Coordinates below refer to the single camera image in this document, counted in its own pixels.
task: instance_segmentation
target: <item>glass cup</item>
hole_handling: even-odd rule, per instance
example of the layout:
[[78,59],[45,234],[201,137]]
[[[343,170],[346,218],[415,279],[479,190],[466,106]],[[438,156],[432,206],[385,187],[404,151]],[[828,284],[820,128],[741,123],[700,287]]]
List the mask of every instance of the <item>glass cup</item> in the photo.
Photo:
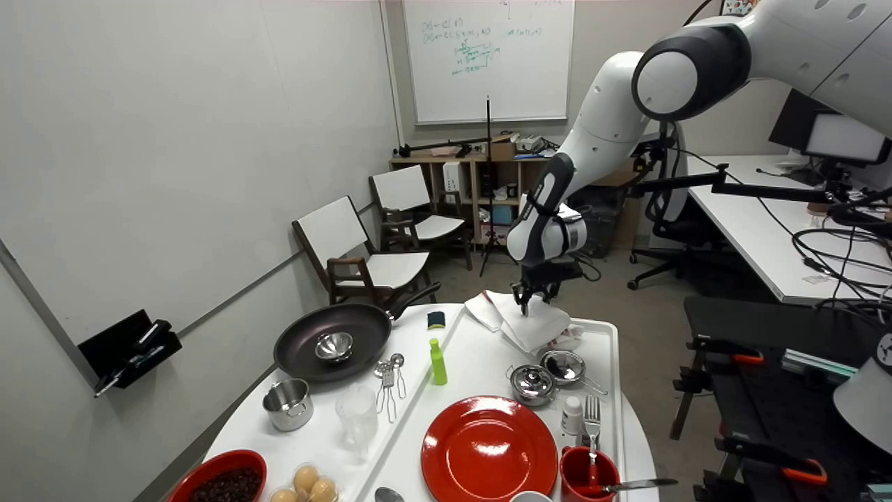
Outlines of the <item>glass cup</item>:
[[368,385],[348,385],[337,396],[335,413],[343,427],[343,443],[362,455],[379,429],[376,390]]

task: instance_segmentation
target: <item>office chair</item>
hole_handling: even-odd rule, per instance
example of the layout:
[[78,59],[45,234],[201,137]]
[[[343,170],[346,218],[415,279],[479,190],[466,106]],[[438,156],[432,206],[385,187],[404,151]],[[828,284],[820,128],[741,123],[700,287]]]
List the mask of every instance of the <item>office chair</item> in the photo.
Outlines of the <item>office chair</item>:
[[460,215],[460,195],[446,187],[440,201],[426,190],[421,165],[371,176],[371,192],[382,209],[385,245],[438,251],[457,245],[471,271],[471,226]]
[[329,304],[368,298],[387,310],[426,279],[429,251],[379,254],[351,198],[337,198],[293,223],[301,248],[329,290]]
[[680,243],[680,248],[633,248],[630,262],[638,257],[661,259],[661,265],[638,273],[627,282],[630,290],[649,276],[675,271],[686,276],[694,268],[728,268],[728,243],[725,234],[708,220],[708,215],[686,195],[683,209],[677,218],[669,220],[669,201],[675,190],[652,192],[647,201],[644,215],[652,220],[652,234],[661,240]]

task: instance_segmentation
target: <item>floor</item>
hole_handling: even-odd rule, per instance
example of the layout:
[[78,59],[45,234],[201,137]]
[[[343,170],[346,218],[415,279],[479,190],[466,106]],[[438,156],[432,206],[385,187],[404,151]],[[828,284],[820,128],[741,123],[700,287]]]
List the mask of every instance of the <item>floor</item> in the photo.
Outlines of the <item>floor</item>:
[[[675,273],[663,273],[638,290],[627,290],[627,279],[649,268],[644,259],[638,265],[630,262],[630,245],[636,240],[633,215],[636,212],[627,209],[619,220],[610,254],[591,259],[599,282],[566,282],[552,304],[574,318],[610,321],[619,329],[622,388],[644,424],[658,477],[677,480],[675,488],[663,488],[663,502],[689,502],[694,499],[691,485],[702,480],[702,471],[722,469],[725,457],[714,449],[719,413],[711,396],[697,396],[683,438],[669,441],[669,427],[680,404],[672,379],[680,365],[691,363],[691,351],[686,349],[691,332],[683,298],[694,296],[694,287]],[[432,279],[440,282],[438,301],[466,301],[479,290],[510,293],[516,273],[505,251],[477,254],[474,271],[466,271],[460,257],[438,259],[432,268]],[[195,438],[195,443],[142,491],[139,502],[162,499],[173,480],[203,457],[212,438],[215,427]]]

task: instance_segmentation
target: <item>table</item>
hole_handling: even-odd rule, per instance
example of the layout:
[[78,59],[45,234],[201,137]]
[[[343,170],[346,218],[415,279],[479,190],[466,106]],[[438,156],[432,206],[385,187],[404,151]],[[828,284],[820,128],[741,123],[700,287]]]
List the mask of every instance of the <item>table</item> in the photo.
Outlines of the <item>table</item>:
[[691,335],[711,335],[767,351],[764,368],[730,368],[728,357],[702,357],[711,374],[714,399],[722,413],[722,429],[769,441],[781,449],[811,455],[825,463],[831,485],[822,491],[800,488],[778,477],[775,469],[741,463],[753,499],[775,502],[850,502],[859,499],[853,471],[892,471],[892,457],[867,446],[833,410],[828,382],[820,377],[794,377],[778,368],[781,349],[797,349],[817,357],[861,365],[884,326],[872,318],[856,318],[842,310],[808,310],[792,304],[758,304],[728,298],[686,298]]
[[[429,310],[446,312],[446,329],[426,329]],[[588,377],[597,385],[619,388],[616,329],[610,324],[574,318],[571,332],[577,340],[583,340],[577,354],[585,357]],[[449,385],[443,388],[426,382],[429,337],[443,343],[449,368]],[[410,307],[393,324],[385,354],[393,351],[407,357],[407,399],[399,399],[396,424],[379,418],[379,432],[365,455],[343,446],[340,421],[335,418],[337,388],[321,388],[312,393],[315,416],[304,429],[276,432],[262,410],[265,390],[282,379],[279,371],[270,371],[223,424],[206,457],[229,449],[256,449],[268,460],[268,485],[262,499],[268,499],[276,488],[287,488],[293,471],[304,463],[318,466],[329,480],[335,480],[343,502],[374,499],[374,488],[379,485],[390,485],[413,502],[429,499],[418,457],[421,438],[432,418],[463,396],[507,396],[507,371],[518,363],[527,363],[527,357],[502,335],[477,324],[463,304]],[[368,371],[360,377],[360,382],[371,385],[376,377]],[[552,435],[558,435],[560,396],[566,393],[569,390],[560,390],[549,407],[538,410]],[[652,452],[630,402],[616,390],[610,399],[602,399],[602,413],[602,435],[616,438],[605,441],[605,452],[619,460],[624,480],[655,477]],[[655,502],[658,491],[630,491],[622,499]]]
[[[714,165],[725,162],[728,173],[741,184],[808,190],[806,184],[797,184],[792,178],[755,173],[755,167],[781,173],[783,156],[708,156],[708,162]],[[716,170],[702,159],[689,156],[689,176],[697,176],[697,173],[716,173]],[[764,198],[772,215],[789,229],[786,231],[778,226],[778,220],[772,220],[772,215],[758,204],[758,198],[722,195],[722,192],[711,192],[711,187],[691,187],[689,192],[705,209],[705,215],[719,226],[719,231],[730,240],[730,245],[747,259],[747,265],[761,276],[761,282],[775,293],[778,301],[817,304],[817,301],[833,298],[836,279],[806,268],[803,257],[792,245],[789,231],[822,226],[820,218],[808,215],[803,201]],[[820,251],[833,251],[839,257],[847,254],[847,237],[814,234],[806,243]],[[881,245],[859,243],[859,240],[850,257],[864,262],[878,262],[878,265],[892,262]],[[845,268],[845,276],[892,284],[892,273],[878,273],[875,268],[864,268],[853,262]],[[859,296],[847,284],[842,284],[836,298],[859,298]]]

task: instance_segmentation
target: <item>black pan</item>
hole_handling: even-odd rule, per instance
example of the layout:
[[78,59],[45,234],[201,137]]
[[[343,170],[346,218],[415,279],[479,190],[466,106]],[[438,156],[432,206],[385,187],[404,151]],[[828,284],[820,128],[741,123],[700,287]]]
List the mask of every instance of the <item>black pan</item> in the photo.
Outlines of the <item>black pan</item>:
[[[354,351],[346,363],[323,363],[315,357],[321,335],[354,335]],[[371,368],[390,337],[390,315],[371,304],[335,304],[295,321],[276,343],[276,365],[307,382],[340,382]]]

